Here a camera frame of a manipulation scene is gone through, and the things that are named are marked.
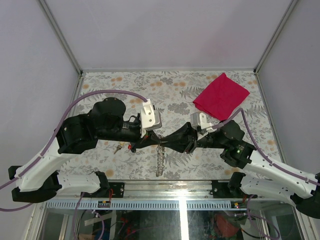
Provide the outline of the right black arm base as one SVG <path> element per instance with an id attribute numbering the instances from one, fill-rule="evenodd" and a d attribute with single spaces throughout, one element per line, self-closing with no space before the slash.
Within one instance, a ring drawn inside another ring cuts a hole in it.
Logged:
<path id="1" fill-rule="evenodd" d="M 246 194 L 241 190 L 241 181 L 245 176 L 245 173 L 234 172 L 229 180 L 212 180 L 209 194 L 214 199 L 243 198 Z"/>

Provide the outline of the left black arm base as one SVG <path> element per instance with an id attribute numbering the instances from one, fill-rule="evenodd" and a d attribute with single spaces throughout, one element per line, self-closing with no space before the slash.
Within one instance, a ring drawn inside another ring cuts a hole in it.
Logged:
<path id="1" fill-rule="evenodd" d="M 124 182 L 109 182 L 104 172 L 94 173 L 99 180 L 99 189 L 91 193 L 92 198 L 123 198 L 125 193 Z"/>

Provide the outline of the metal ring key organizer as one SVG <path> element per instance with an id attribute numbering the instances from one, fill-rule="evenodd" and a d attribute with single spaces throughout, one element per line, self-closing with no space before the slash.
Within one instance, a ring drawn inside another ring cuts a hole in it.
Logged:
<path id="1" fill-rule="evenodd" d="M 165 148 L 161 145 L 158 145 L 156 148 L 157 152 L 157 170 L 156 170 L 156 177 L 160 177 L 163 175 L 163 171 L 165 168 Z"/>

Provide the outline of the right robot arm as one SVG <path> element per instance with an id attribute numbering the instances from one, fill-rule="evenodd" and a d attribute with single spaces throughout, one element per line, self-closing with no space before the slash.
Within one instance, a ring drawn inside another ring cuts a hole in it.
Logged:
<path id="1" fill-rule="evenodd" d="M 231 167 L 261 174 L 258 179 L 245 173 L 235 173 L 229 180 L 228 192 L 233 197 L 257 195 L 270 197 L 295 207 L 302 214 L 320 217 L 320 176 L 283 162 L 268 158 L 256 142 L 243 140 L 245 133 L 234 121 L 221 122 L 207 130 L 183 127 L 161 140 L 162 146 L 190 154 L 196 148 L 222 149 L 220 157 Z"/>

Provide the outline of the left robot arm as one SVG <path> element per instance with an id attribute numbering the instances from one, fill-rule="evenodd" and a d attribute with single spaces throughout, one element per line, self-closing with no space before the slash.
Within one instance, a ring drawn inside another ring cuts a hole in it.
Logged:
<path id="1" fill-rule="evenodd" d="M 133 121 L 124 120 L 126 105 L 108 97 L 96 102 L 84 114 L 65 119 L 53 142 L 39 152 L 40 160 L 32 165 L 11 166 L 10 179 L 16 178 L 12 200 L 41 203 L 55 196 L 82 195 L 85 198 L 109 198 L 112 190 L 106 174 L 94 171 L 87 175 L 59 172 L 69 160 L 96 148 L 99 140 L 126 142 L 132 148 L 144 148 L 158 141 L 154 130 L 162 127 L 161 115 L 150 100 L 142 104 Z"/>

